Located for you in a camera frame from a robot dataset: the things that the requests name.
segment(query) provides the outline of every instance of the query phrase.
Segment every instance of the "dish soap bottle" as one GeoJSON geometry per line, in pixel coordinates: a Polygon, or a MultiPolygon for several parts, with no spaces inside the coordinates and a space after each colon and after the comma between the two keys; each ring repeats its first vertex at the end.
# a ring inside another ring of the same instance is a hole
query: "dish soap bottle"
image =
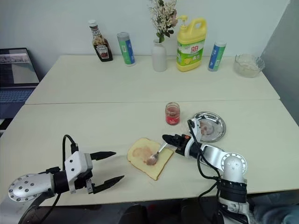
{"type": "Polygon", "coordinates": [[[188,16],[178,17],[183,21],[178,33],[177,68],[188,71],[201,64],[202,51],[206,39],[206,20],[197,18],[187,26],[188,16]]]}
{"type": "Polygon", "coordinates": [[[102,62],[112,61],[112,53],[108,41],[102,36],[96,20],[88,21],[93,34],[93,48],[102,62]]]}

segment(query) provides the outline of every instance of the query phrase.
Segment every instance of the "glass bowl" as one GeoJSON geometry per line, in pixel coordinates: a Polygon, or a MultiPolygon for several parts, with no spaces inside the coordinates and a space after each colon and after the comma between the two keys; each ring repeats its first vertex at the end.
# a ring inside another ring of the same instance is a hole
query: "glass bowl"
{"type": "Polygon", "coordinates": [[[236,55],[234,70],[242,77],[254,78],[265,68],[265,62],[249,54],[236,55]]]}

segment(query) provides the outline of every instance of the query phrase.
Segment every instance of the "metal spoon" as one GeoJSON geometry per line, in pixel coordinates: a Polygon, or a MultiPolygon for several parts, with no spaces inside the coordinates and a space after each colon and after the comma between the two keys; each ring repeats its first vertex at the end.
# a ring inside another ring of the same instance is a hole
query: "metal spoon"
{"type": "Polygon", "coordinates": [[[159,153],[167,146],[167,143],[164,142],[164,144],[162,144],[158,150],[157,153],[151,155],[147,160],[146,160],[146,165],[155,165],[158,161],[158,155],[159,153]]]}

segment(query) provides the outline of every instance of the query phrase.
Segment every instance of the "silver plate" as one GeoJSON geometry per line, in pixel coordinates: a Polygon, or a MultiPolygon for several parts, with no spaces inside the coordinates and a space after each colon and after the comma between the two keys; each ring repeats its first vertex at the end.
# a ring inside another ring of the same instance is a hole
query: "silver plate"
{"type": "Polygon", "coordinates": [[[215,142],[222,138],[226,132],[223,119],[212,112],[199,112],[194,117],[200,122],[201,141],[215,142]]]}

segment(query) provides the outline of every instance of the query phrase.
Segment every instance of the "laptop screen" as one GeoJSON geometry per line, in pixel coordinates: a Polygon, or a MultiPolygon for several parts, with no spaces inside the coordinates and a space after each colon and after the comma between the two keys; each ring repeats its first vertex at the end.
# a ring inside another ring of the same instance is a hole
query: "laptop screen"
{"type": "Polygon", "coordinates": [[[38,83],[26,48],[0,49],[0,87],[36,86],[38,83]]]}

